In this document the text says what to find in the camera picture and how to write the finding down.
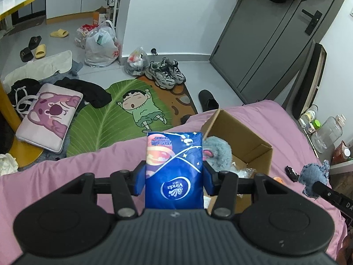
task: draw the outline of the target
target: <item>gray sneaker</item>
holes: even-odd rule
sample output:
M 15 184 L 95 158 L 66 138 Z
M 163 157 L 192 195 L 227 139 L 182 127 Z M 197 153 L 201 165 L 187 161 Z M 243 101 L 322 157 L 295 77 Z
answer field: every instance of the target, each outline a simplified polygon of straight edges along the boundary
M 171 90 L 176 85 L 176 81 L 169 73 L 168 67 L 162 67 L 160 64 L 150 62 L 150 65 L 144 70 L 144 74 L 150 80 L 154 80 L 156 86 L 161 89 Z
M 177 61 L 170 61 L 170 59 L 163 58 L 163 60 L 160 63 L 161 67 L 168 67 L 169 72 L 172 76 L 172 78 L 176 81 L 177 84 L 182 84 L 186 82 L 186 77 L 183 75 L 183 73 L 180 71 L 178 68 L 178 62 Z

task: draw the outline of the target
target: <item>blue tissue package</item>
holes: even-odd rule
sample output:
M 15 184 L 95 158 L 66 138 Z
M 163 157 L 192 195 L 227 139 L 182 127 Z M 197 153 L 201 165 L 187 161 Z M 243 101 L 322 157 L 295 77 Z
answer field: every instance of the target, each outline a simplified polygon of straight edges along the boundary
M 203 208 L 202 133 L 148 133 L 145 207 Z

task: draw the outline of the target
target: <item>gray plush toy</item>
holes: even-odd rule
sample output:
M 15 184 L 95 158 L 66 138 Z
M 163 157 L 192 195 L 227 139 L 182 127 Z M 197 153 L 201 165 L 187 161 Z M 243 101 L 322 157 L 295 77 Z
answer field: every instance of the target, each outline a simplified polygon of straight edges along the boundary
M 215 171 L 228 170 L 232 164 L 231 146 L 221 138 L 210 136 L 202 143 L 203 160 Z

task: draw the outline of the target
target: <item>bed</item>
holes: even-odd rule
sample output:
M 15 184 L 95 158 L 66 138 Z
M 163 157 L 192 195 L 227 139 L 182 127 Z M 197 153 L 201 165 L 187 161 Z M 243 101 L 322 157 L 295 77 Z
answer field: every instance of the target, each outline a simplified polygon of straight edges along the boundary
M 297 193 L 304 186 L 291 182 L 285 175 L 285 166 L 291 166 L 298 173 L 308 163 L 317 163 L 318 159 L 300 132 L 293 119 L 273 101 L 262 101 L 241 107 L 225 109 L 252 131 L 269 142 L 273 147 L 272 165 L 269 175 L 282 178 L 286 185 Z M 169 131 L 199 131 L 211 117 L 213 111 L 190 117 L 186 124 Z M 30 169 L 0 178 L 0 265 L 14 261 L 21 249 L 12 232 L 15 216 L 26 206 L 54 191 L 68 181 L 85 172 L 92 172 L 96 177 L 108 177 L 121 169 L 133 170 L 145 159 L 146 138 L 137 138 L 117 142 L 114 145 L 94 153 L 85 153 L 60 161 L 44 161 Z M 325 209 L 335 222 L 335 234 L 327 253 L 336 258 L 342 247 L 342 240 L 347 235 L 347 227 L 339 210 L 319 198 L 310 199 Z M 144 208 L 144 195 L 134 197 L 139 210 Z M 107 212 L 113 212 L 110 196 L 98 195 L 98 205 Z

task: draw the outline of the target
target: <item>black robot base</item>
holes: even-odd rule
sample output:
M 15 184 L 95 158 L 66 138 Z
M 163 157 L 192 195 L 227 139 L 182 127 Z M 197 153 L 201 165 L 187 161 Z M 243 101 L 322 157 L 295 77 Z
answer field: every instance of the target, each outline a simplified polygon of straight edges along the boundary
M 13 225 L 24 252 L 14 264 L 336 264 L 325 254 L 330 215 L 264 174 L 239 179 L 204 163 L 204 187 L 218 195 L 211 215 L 145 209 L 138 216 L 131 195 L 142 192 L 144 174 L 144 161 L 108 178 L 85 173 L 24 209 Z M 97 194 L 112 195 L 114 214 L 96 204 Z M 252 196 L 241 214 L 236 194 Z

